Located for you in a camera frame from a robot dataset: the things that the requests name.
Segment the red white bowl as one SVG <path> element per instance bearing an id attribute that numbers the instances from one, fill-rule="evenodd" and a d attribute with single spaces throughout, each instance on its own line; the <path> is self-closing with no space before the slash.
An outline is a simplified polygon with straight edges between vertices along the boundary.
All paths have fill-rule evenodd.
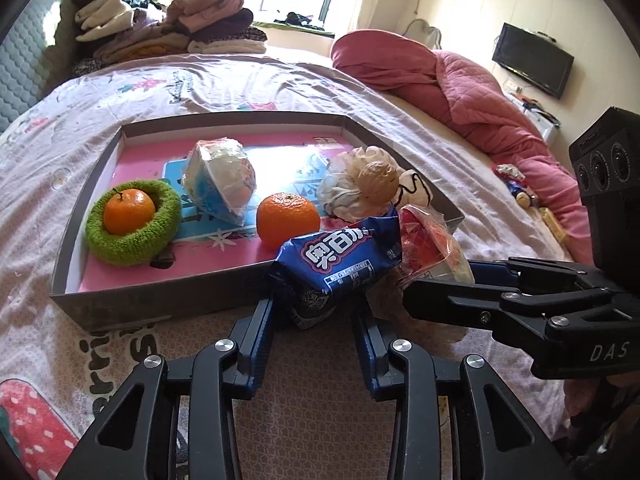
<path id="1" fill-rule="evenodd" d="M 400 288 L 415 281 L 439 280 L 473 285 L 468 259 L 456 239 L 440 222 L 440 214 L 408 204 L 398 212 L 402 263 Z"/>

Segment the blue oreo snack pack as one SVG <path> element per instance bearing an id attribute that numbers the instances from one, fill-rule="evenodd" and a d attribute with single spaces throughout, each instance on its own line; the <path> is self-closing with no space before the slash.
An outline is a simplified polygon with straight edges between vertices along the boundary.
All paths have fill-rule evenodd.
<path id="1" fill-rule="evenodd" d="M 308 330 L 402 259 L 398 213 L 368 217 L 332 231 L 293 237 L 270 266 L 273 297 L 291 322 Z"/>

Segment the orange mandarin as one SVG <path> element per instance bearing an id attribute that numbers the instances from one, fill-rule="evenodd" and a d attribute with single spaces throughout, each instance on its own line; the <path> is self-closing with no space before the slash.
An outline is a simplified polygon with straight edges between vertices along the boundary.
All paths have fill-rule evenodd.
<path id="1" fill-rule="evenodd" d="M 256 230 L 262 244 L 279 249 L 293 237 L 320 230 L 320 214 L 313 203 L 293 193 L 264 198 L 256 210 Z"/>
<path id="2" fill-rule="evenodd" d="M 155 216 L 152 198 L 137 188 L 116 192 L 105 204 L 104 229 L 112 235 L 124 236 L 146 226 Z"/>

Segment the brown walnut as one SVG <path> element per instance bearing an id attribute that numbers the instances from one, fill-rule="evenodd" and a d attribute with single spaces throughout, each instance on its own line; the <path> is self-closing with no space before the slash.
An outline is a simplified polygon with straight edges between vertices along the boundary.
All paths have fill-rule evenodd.
<path id="1" fill-rule="evenodd" d="M 399 188 L 397 170 L 389 162 L 369 162 L 356 179 L 362 198 L 373 205 L 389 203 Z"/>

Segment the blue white bowl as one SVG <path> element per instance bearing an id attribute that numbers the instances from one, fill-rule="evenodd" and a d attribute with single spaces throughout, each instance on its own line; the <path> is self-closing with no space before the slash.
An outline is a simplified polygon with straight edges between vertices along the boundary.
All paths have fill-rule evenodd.
<path id="1" fill-rule="evenodd" d="M 238 140 L 198 140 L 186 160 L 182 187 L 199 210 L 242 226 L 256 190 L 256 174 Z"/>

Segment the cream drawstring pouch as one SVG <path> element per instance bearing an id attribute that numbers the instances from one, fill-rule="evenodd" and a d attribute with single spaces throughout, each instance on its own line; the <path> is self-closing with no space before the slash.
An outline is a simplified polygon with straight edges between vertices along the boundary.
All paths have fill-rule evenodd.
<path id="1" fill-rule="evenodd" d="M 427 208 L 434 193 L 416 170 L 402 168 L 382 148 L 367 146 L 334 156 L 316 196 L 330 217 L 356 222 L 385 216 L 390 208 Z"/>

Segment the yellow snack packet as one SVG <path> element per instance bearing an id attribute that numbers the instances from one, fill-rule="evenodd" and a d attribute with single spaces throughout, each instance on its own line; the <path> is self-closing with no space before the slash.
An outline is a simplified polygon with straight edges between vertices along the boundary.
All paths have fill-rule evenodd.
<path id="1" fill-rule="evenodd" d="M 541 220 L 547 226 L 555 240 L 564 248 L 568 248 L 567 232 L 561 226 L 561 223 L 555 217 L 553 212 L 547 207 L 539 207 L 538 212 L 540 214 Z"/>

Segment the small toy figure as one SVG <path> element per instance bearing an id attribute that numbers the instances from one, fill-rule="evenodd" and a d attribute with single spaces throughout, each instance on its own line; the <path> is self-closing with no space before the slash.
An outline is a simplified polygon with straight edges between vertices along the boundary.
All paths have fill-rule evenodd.
<path id="1" fill-rule="evenodd" d="M 504 183 L 518 206 L 525 210 L 539 207 L 538 196 L 528 186 L 524 174 L 517 166 L 495 164 L 492 171 Z"/>

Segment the grey shallow box tray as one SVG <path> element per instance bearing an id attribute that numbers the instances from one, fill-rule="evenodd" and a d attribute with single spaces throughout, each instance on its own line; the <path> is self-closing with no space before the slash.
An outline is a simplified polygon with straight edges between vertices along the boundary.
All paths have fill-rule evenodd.
<path id="1" fill-rule="evenodd" d="M 256 232 L 266 197 L 314 200 L 326 168 L 355 148 L 382 148 L 425 180 L 398 143 L 343 115 L 222 112 L 122 126 L 94 164 L 68 220 L 51 299 L 84 330 L 114 330 L 243 307 L 265 292 L 274 258 Z M 92 207 L 116 188 L 167 184 L 180 222 L 155 256 L 115 266 L 90 252 Z"/>

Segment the pink blue book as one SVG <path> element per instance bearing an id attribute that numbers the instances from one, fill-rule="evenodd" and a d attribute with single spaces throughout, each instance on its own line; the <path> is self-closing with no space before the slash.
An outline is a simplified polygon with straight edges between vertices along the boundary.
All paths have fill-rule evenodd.
<path id="1" fill-rule="evenodd" d="M 88 255 L 79 281 L 80 292 L 102 292 L 126 286 L 155 284 L 177 278 L 231 270 L 270 260 L 276 254 L 256 232 L 256 210 L 274 193 L 295 194 L 311 203 L 329 161 L 350 144 L 339 134 L 298 130 L 263 136 L 237 133 L 243 158 L 229 157 L 239 183 L 222 192 L 199 184 L 194 192 L 182 183 L 195 140 L 161 140 L 135 144 L 124 139 L 103 171 L 100 190 L 134 180 L 162 180 L 179 195 L 181 222 L 164 252 L 137 266 L 114 266 Z"/>

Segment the white drawer cabinet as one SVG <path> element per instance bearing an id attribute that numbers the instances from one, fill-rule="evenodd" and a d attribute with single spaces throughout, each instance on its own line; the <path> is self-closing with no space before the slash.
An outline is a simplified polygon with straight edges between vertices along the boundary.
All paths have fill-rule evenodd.
<path id="1" fill-rule="evenodd" d="M 551 146 L 560 132 L 560 123 L 545 110 L 541 110 L 531 102 L 521 100 L 514 93 L 507 93 L 506 97 L 532 122 L 544 142 Z"/>

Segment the pink quilted blanket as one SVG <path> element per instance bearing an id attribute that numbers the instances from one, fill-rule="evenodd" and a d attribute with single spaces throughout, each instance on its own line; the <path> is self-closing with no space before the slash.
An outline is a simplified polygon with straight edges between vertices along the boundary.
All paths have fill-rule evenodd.
<path id="1" fill-rule="evenodd" d="M 576 179 L 486 68 L 461 55 L 433 51 L 374 29 L 355 30 L 337 39 L 330 58 L 337 70 L 398 96 L 454 130 L 495 164 L 517 166 L 567 232 L 573 259 L 593 263 L 587 209 Z"/>

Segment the black flat television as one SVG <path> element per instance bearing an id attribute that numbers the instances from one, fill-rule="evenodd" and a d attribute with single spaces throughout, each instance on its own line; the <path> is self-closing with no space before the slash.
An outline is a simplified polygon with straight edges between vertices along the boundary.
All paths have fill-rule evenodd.
<path id="1" fill-rule="evenodd" d="M 574 64 L 574 56 L 552 41 L 508 23 L 491 59 L 555 99 L 563 95 Z"/>

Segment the pile of folded clothes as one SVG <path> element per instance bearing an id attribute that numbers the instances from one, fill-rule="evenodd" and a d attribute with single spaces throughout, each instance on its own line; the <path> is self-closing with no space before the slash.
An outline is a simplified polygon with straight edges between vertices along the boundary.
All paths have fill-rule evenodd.
<path id="1" fill-rule="evenodd" d="M 73 0 L 82 57 L 104 67 L 183 53 L 266 52 L 244 0 Z"/>

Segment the grey quilted headboard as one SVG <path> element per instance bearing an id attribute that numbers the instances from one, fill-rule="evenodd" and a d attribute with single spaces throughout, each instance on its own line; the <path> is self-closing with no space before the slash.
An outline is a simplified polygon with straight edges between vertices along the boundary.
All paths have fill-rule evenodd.
<path id="1" fill-rule="evenodd" d="M 72 0 L 30 0 L 1 43 L 1 128 L 70 79 L 77 42 Z"/>

